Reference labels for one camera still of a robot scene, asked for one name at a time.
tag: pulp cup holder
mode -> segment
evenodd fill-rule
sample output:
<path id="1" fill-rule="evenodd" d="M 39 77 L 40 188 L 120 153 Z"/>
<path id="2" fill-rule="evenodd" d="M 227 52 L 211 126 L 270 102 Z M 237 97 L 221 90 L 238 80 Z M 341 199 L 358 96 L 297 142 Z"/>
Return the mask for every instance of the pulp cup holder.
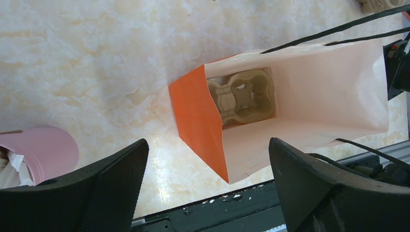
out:
<path id="1" fill-rule="evenodd" d="M 239 72 L 225 85 L 207 80 L 212 99 L 222 118 L 222 125 L 229 120 L 252 123 L 269 119 L 275 111 L 273 81 L 262 70 Z"/>

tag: black cable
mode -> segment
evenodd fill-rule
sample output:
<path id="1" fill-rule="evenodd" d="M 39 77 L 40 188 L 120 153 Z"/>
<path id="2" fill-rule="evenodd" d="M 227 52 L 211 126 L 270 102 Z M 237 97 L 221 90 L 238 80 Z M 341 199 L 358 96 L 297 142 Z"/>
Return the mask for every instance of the black cable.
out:
<path id="1" fill-rule="evenodd" d="M 366 36 L 366 37 L 362 37 L 362 38 L 331 42 L 331 43 L 325 44 L 325 46 L 332 46 L 332 45 L 337 45 L 337 44 L 345 44 L 345 43 L 352 43 L 352 42 L 357 42 L 357 41 L 378 39 L 378 38 L 383 38 L 383 37 L 387 37 L 387 36 L 402 34 L 402 33 L 409 32 L 409 31 L 410 31 L 410 27 L 407 27 L 407 28 L 394 30 L 394 31 L 391 31 L 391 32 L 378 34 L 378 35 L 372 35 L 372 36 Z"/>
<path id="2" fill-rule="evenodd" d="M 329 164 L 332 164 L 333 166 L 338 167 L 338 168 L 340 168 L 340 169 L 343 169 L 343 170 L 345 170 L 345 171 L 347 171 L 347 172 L 349 172 L 349 173 L 353 173 L 353 174 L 359 175 L 359 176 L 361 176 L 361 177 L 371 179 L 370 176 L 367 176 L 367 175 L 365 175 L 365 174 L 363 174 L 363 173 L 360 173 L 360 172 L 358 172 L 358 171 L 356 171 L 356 170 L 353 170 L 353 169 L 350 169 L 350 168 L 348 168 L 348 167 L 346 167 L 346 166 L 344 166 L 344 165 L 341 165 L 340 163 L 338 163 L 338 162 L 334 161 L 333 159 L 330 159 L 330 158 L 328 158 L 328 157 L 326 157 L 326 156 L 323 156 L 323 155 L 320 155 L 320 154 L 317 154 L 317 153 L 308 153 L 308 155 L 310 155 L 310 156 L 312 156 L 312 157 L 315 157 L 315 158 L 317 158 L 317 159 L 323 160 L 323 161 L 325 161 L 325 162 L 328 162 Z"/>
<path id="3" fill-rule="evenodd" d="M 354 145 L 354 146 L 356 146 L 356 147 L 362 148 L 362 149 L 364 149 L 364 150 L 370 151 L 370 152 L 372 152 L 372 153 L 374 153 L 374 154 L 376 154 L 376 155 L 378 155 L 378 156 L 381 156 L 381 157 L 385 158 L 386 160 L 388 160 L 388 161 L 390 161 L 390 162 L 393 162 L 393 163 L 395 163 L 395 164 L 401 166 L 402 168 L 406 169 L 407 171 L 410 171 L 410 164 L 408 164 L 408 163 L 406 163 L 406 162 L 403 162 L 403 161 L 401 161 L 401 160 L 399 160 L 399 159 L 397 159 L 397 158 L 391 157 L 391 156 L 389 156 L 389 155 L 387 155 L 387 154 L 384 154 L 383 152 L 380 152 L 380 151 L 378 151 L 378 150 L 376 150 L 376 149 L 373 149 L 373 148 L 367 147 L 367 146 L 365 146 L 365 145 L 358 144 L 358 143 L 355 143 L 355 142 L 353 142 L 353 141 L 346 140 L 346 139 L 335 139 L 335 140 L 341 141 L 341 142 L 344 142 L 344 143 L 348 143 L 348 144 Z"/>
<path id="4" fill-rule="evenodd" d="M 396 8 L 393 8 L 393 9 L 390 9 L 390 10 L 387 10 L 387 11 L 383 11 L 383 12 L 379 12 L 379 13 L 376 13 L 376 14 L 372 14 L 372 15 L 369 15 L 369 16 L 366 16 L 366 17 L 363 17 L 363 18 L 360 18 L 360 19 L 356 19 L 352 22 L 345 23 L 345 24 L 337 26 L 335 28 L 331 28 L 331 29 L 319 32 L 317 34 L 310 35 L 310 36 L 307 36 L 307 37 L 304 37 L 304 38 L 301 38 L 301 39 L 286 43 L 286 44 L 281 45 L 279 47 L 271 48 L 269 50 L 261 52 L 261 54 L 278 51 L 280 49 L 290 47 L 290 46 L 296 46 L 298 44 L 301 44 L 301 43 L 304 43 L 304 42 L 307 42 L 307 41 L 315 40 L 315 39 L 318 39 L 318 38 L 321 38 L 321 37 L 324 37 L 324 36 L 327 36 L 327 35 L 330 35 L 330 34 L 333 34 L 333 33 L 336 33 L 336 32 L 344 31 L 344 30 L 347 30 L 347 29 L 352 28 L 354 26 L 357 26 L 357 25 L 360 25 L 360 24 L 363 24 L 363 23 L 367 23 L 367 22 L 370 22 L 372 20 L 382 18 L 382 17 L 385 17 L 385 16 L 401 13 L 403 11 L 410 11 L 410 4 L 404 5 L 404 6 L 401 6 L 401 7 L 396 7 Z"/>

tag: black mesh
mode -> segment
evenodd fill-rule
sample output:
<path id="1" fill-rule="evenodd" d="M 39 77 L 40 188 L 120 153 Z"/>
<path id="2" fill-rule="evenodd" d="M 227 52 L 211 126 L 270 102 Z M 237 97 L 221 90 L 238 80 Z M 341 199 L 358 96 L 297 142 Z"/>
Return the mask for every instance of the black mesh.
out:
<path id="1" fill-rule="evenodd" d="M 0 231 L 129 231 L 148 157 L 146 140 L 35 187 L 0 190 Z"/>
<path id="2" fill-rule="evenodd" d="M 148 153 L 148 147 L 142 147 L 140 152 Z M 100 173 L 94 183 L 80 232 L 130 231 L 146 159 L 147 156 L 129 153 Z"/>

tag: orange paper edge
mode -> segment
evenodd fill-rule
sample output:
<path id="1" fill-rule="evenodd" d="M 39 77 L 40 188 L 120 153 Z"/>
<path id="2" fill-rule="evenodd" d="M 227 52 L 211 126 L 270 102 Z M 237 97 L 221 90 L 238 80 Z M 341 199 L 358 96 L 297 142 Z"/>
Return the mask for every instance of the orange paper edge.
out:
<path id="1" fill-rule="evenodd" d="M 226 182 L 222 119 L 201 65 L 169 86 L 179 137 Z"/>
<path id="2" fill-rule="evenodd" d="M 409 15 L 407 12 L 403 11 L 402 14 L 404 15 L 404 17 L 405 17 L 408 21 L 410 21 L 410 15 Z"/>

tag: bag handle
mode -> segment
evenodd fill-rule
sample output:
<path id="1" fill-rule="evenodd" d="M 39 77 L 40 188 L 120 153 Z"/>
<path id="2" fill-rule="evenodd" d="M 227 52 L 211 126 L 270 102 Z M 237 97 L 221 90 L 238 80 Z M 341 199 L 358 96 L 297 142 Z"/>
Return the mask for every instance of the bag handle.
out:
<path id="1" fill-rule="evenodd" d="M 304 43 L 304 42 L 308 42 L 308 41 L 311 41 L 311 40 L 319 39 L 319 38 L 321 38 L 321 37 L 324 37 L 324 36 L 327 36 L 327 35 L 331 35 L 331 34 L 336 33 L 336 32 L 341 32 L 341 31 L 347 30 L 347 29 L 349 29 L 349 28 L 352 28 L 352 27 L 354 27 L 354 26 L 357 26 L 357 25 L 360 25 L 360 24 L 363 24 L 363 23 L 367 23 L 367 22 L 373 21 L 373 20 L 378 19 L 378 18 L 383 18 L 383 17 L 385 17 L 385 16 L 389 16 L 389 15 L 394 15 L 394 14 L 397 14 L 397 13 L 401 13 L 401 12 L 403 12 L 403 11 L 410 11 L 410 4 L 407 4 L 407 5 L 404 5 L 404 6 L 400 6 L 400 7 L 396 7 L 396 8 L 390 9 L 390 10 L 382 11 L 382 12 L 379 12 L 379 13 L 375 13 L 375 14 L 372 14 L 372 15 L 369 15 L 369 16 L 366 16 L 366 17 L 363 17 L 363 18 L 356 19 L 356 20 L 354 20 L 354 21 L 352 21 L 352 22 L 345 23 L 345 24 L 340 25 L 340 26 L 337 26 L 337 27 L 335 27 L 335 28 L 331 28 L 331 29 L 322 31 L 322 32 L 319 32 L 319 33 L 314 34 L 314 35 L 309 35 L 309 36 L 307 36 L 307 37 L 304 37 L 304 38 L 301 38 L 301 39 L 298 39 L 298 40 L 295 40 L 295 41 L 286 43 L 286 44 L 281 45 L 281 46 L 279 46 L 279 47 L 275 47 L 275 48 L 268 49 L 268 50 L 266 50 L 266 51 L 264 51 L 264 52 L 261 52 L 261 54 L 278 51 L 278 50 L 281 50 L 281 49 L 283 49 L 283 48 L 290 47 L 290 46 L 296 46 L 296 45 L 301 44 L 301 43 Z M 406 32 L 406 31 L 410 31 L 410 28 L 405 28 L 405 29 L 401 29 L 401 30 L 405 30 L 405 31 L 403 31 L 403 32 Z M 390 32 L 388 32 L 388 33 L 385 33 L 385 34 L 363 37 L 363 38 L 359 38 L 359 40 L 358 40 L 358 39 L 356 39 L 356 40 L 357 40 L 357 41 L 360 41 L 360 40 L 370 40 L 370 39 L 376 39 L 376 38 L 381 38 L 381 37 L 390 36 L 390 35 L 395 35 L 395 34 L 390 34 Z"/>

